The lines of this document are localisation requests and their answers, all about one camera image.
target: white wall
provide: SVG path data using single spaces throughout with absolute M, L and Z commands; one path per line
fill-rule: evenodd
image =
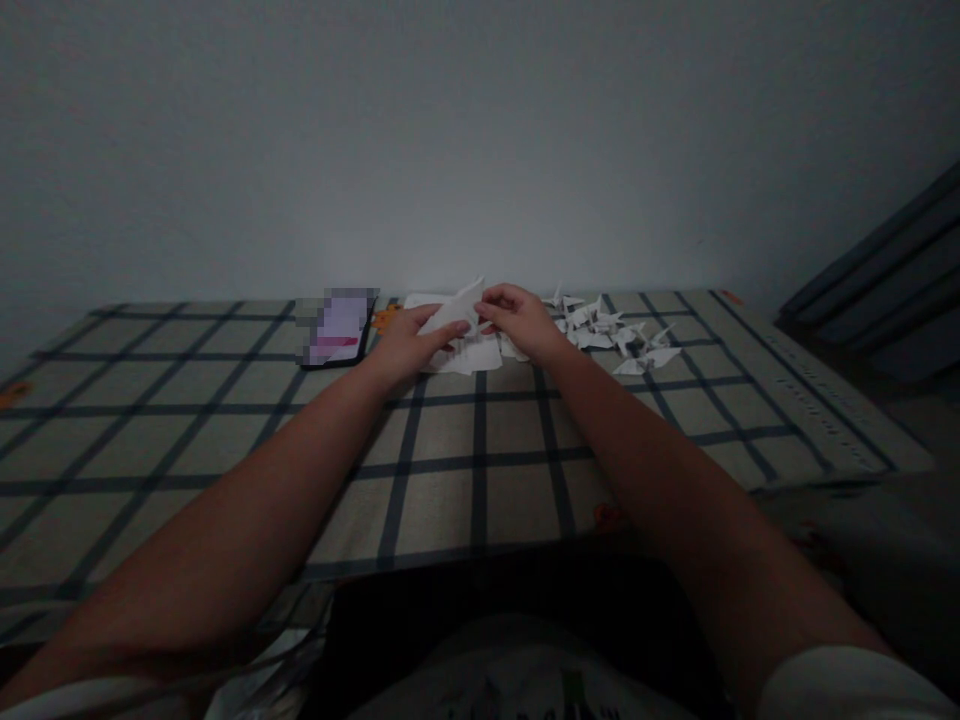
M 121 300 L 722 286 L 960 152 L 952 0 L 12 2 L 0 369 Z

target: plaid tablecloth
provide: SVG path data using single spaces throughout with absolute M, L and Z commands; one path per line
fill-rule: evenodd
M 856 390 L 730 297 L 603 299 L 651 333 L 676 323 L 676 360 L 615 377 L 746 489 L 848 492 L 932 467 Z M 0 615 L 0 643 L 23 630 L 24 610 L 86 595 L 348 371 L 301 371 L 297 340 L 292 301 L 117 305 L 31 357 L 11 381 L 32 393 L 0 413 L 0 608 L 18 606 Z M 621 362 L 592 354 L 608 370 Z M 539 368 L 505 359 L 473 377 L 424 375 L 386 407 L 302 579 L 588 533 L 614 505 L 601 480 Z

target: finger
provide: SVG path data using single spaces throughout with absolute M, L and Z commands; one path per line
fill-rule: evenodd
M 484 320 L 489 320 L 501 328 L 509 325 L 513 318 L 513 313 L 510 310 L 497 305 L 491 305 L 490 303 L 477 303 L 473 306 L 473 309 L 476 310 L 477 314 Z
M 417 324 L 417 327 L 423 327 L 423 324 L 439 309 L 440 303 L 431 303 L 429 305 L 418 305 L 404 312 Z
M 457 320 L 456 322 L 447 323 L 442 328 L 434 330 L 432 333 L 427 333 L 422 337 L 423 341 L 436 352 L 451 340 L 463 337 L 464 333 L 469 329 L 470 323 L 466 320 Z
M 483 301 L 500 305 L 504 300 L 512 305 L 519 305 L 529 293 L 521 287 L 510 283 L 500 283 L 483 291 Z

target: white shirt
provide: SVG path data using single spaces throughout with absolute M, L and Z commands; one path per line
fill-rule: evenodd
M 0 713 L 0 720 L 62 717 L 157 685 L 102 678 L 74 683 Z M 626 678 L 602 660 L 552 645 L 488 648 L 421 669 L 358 709 L 367 718 L 563 718 L 570 705 L 596 718 L 688 720 L 683 708 Z M 167 696 L 118 718 L 187 718 Z M 955 718 L 957 707 L 923 676 L 893 658 L 853 647 L 819 647 L 782 663 L 760 698 L 759 720 Z

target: curtain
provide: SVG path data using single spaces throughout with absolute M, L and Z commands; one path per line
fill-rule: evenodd
M 879 370 L 918 382 L 960 365 L 960 163 L 781 309 Z

